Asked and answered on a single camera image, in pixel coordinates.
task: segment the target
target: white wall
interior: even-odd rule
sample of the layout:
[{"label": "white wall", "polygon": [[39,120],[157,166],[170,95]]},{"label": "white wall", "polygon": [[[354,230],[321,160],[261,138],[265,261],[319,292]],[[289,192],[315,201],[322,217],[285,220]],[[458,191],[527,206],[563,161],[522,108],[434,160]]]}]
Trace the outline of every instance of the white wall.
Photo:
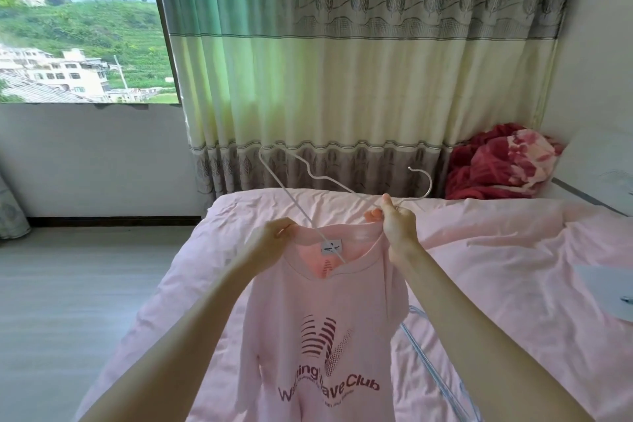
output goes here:
[{"label": "white wall", "polygon": [[177,106],[0,104],[0,170],[28,216],[204,212]]},{"label": "white wall", "polygon": [[541,130],[568,142],[591,124],[633,132],[633,0],[570,0]]}]

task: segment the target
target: white hanger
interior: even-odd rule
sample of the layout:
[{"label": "white hanger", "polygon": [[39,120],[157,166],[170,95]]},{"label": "white hanger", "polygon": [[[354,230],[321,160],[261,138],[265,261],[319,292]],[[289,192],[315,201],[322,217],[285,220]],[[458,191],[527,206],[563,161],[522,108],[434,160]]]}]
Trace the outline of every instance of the white hanger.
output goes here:
[{"label": "white hanger", "polygon": [[[321,235],[321,238],[323,239],[323,241],[324,241],[324,242],[326,242],[326,243],[328,243],[328,244],[331,246],[332,250],[334,250],[334,244],[333,244],[333,242],[330,242],[330,241],[327,239],[327,237],[325,237],[325,235],[323,235],[323,234],[321,233],[321,231],[318,229],[318,227],[316,226],[316,224],[314,224],[314,222],[313,222],[313,221],[312,221],[312,219],[309,217],[309,215],[306,213],[306,211],[305,211],[305,210],[303,210],[303,209],[301,208],[301,206],[299,205],[299,202],[297,202],[297,200],[296,200],[296,199],[295,199],[295,198],[294,198],[294,197],[290,194],[289,190],[288,190],[288,189],[284,186],[284,184],[282,184],[282,183],[281,183],[281,180],[279,180],[279,178],[275,175],[275,173],[273,172],[273,170],[272,170],[270,167],[268,167],[268,164],[264,161],[264,158],[263,158],[263,157],[262,157],[262,155],[261,155],[262,148],[263,148],[263,147],[260,147],[260,148],[259,148],[259,151],[258,151],[258,153],[257,153],[257,156],[259,157],[259,161],[262,163],[262,165],[264,166],[264,168],[265,168],[265,169],[266,169],[266,170],[270,173],[270,175],[272,175],[272,176],[273,176],[273,178],[276,180],[276,182],[279,184],[279,186],[280,186],[282,189],[284,189],[284,192],[286,193],[286,195],[287,195],[288,197],[290,197],[290,200],[293,202],[293,204],[295,204],[295,205],[296,205],[296,207],[298,208],[298,210],[300,210],[300,211],[301,211],[301,213],[304,215],[304,217],[305,217],[305,218],[307,218],[307,220],[309,220],[309,221],[310,221],[310,224],[312,225],[312,228],[313,228],[314,230],[316,230],[316,232],[317,232],[319,235]],[[306,164],[306,167],[307,167],[307,169],[308,169],[308,175],[309,175],[310,177],[312,177],[313,179],[318,179],[318,180],[329,180],[329,181],[332,181],[332,182],[334,182],[336,185],[338,185],[338,186],[340,186],[340,187],[344,188],[345,190],[347,190],[349,193],[356,195],[356,196],[357,196],[360,200],[362,200],[363,202],[367,202],[367,203],[369,203],[369,204],[373,205],[374,207],[376,207],[376,208],[380,209],[380,206],[379,206],[379,205],[377,205],[376,203],[371,202],[370,200],[368,200],[368,197],[364,197],[364,196],[362,196],[362,195],[360,195],[360,194],[358,194],[358,193],[354,192],[351,188],[349,188],[349,187],[347,187],[347,186],[344,186],[342,183],[338,182],[337,180],[334,180],[333,178],[328,177],[328,176],[315,176],[315,175],[313,175],[313,174],[312,174],[312,172],[310,171],[310,163],[309,163],[307,160],[303,159],[302,157],[300,157],[300,156],[299,156],[299,155],[297,155],[297,154],[293,154],[292,152],[290,152],[288,149],[286,149],[286,148],[285,148],[285,147],[283,147],[283,146],[282,146],[282,149],[283,149],[283,151],[284,151],[286,154],[292,155],[295,159],[299,159],[301,162],[303,162],[304,164]],[[412,172],[422,172],[422,173],[423,173],[426,177],[428,177],[428,178],[429,178],[429,189],[427,190],[426,194],[424,194],[424,195],[423,195],[423,196],[421,196],[421,197],[412,197],[412,198],[406,198],[406,199],[403,199],[402,201],[400,201],[400,203],[399,203],[396,207],[400,207],[400,205],[402,204],[402,202],[405,202],[405,201],[415,201],[415,200],[421,200],[421,199],[425,198],[427,195],[429,195],[429,194],[430,194],[431,189],[433,188],[433,179],[431,178],[431,175],[430,175],[430,174],[429,174],[426,170],[423,170],[423,169],[411,169],[410,167],[408,167],[408,169],[409,169],[410,171],[412,171]],[[336,255],[337,255],[337,256],[338,256],[338,257],[339,257],[339,258],[343,261],[343,263],[344,263],[344,264],[346,264],[346,263],[347,263],[347,262],[345,261],[345,259],[342,257],[342,255],[341,255],[341,254],[336,253]]]}]

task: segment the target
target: pink bedsheet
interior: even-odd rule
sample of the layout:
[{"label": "pink bedsheet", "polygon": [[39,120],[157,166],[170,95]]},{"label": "pink bedsheet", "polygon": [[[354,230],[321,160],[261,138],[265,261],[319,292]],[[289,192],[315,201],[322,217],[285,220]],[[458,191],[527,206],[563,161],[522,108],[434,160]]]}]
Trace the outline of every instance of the pink bedsheet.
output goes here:
[{"label": "pink bedsheet", "polygon": [[[352,194],[291,190],[319,225],[362,223]],[[633,324],[603,313],[573,264],[633,267],[633,220],[553,200],[405,202],[418,235],[470,299],[556,377],[599,421],[633,420]],[[138,312],[77,418],[194,303],[261,222],[308,222],[281,189],[225,195],[182,247]],[[247,289],[236,304],[194,403],[190,422],[240,421],[235,400]],[[412,293],[411,304],[419,306]],[[459,379],[428,321],[405,321],[452,390]],[[392,340],[398,421],[454,421],[447,402],[399,330]]]}]

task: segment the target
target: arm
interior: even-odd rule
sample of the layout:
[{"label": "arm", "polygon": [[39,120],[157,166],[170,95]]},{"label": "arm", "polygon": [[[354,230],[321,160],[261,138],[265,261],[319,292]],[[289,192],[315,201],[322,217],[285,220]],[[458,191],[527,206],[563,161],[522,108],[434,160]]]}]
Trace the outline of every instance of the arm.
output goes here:
[{"label": "arm", "polygon": [[211,288],[118,379],[80,422],[184,421],[233,306],[249,282],[281,257],[294,222],[257,229]]},{"label": "arm", "polygon": [[[418,242],[415,214],[383,196],[389,257],[429,316],[446,352],[486,422],[592,418],[526,351],[451,281]],[[369,220],[381,218],[368,212]]]}]

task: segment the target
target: gray floor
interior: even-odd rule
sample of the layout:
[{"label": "gray floor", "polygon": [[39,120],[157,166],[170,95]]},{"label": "gray floor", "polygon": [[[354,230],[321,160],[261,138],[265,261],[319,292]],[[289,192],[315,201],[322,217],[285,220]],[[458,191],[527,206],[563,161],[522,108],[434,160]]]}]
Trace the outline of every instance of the gray floor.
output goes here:
[{"label": "gray floor", "polygon": [[0,421],[67,422],[192,227],[0,242]]}]

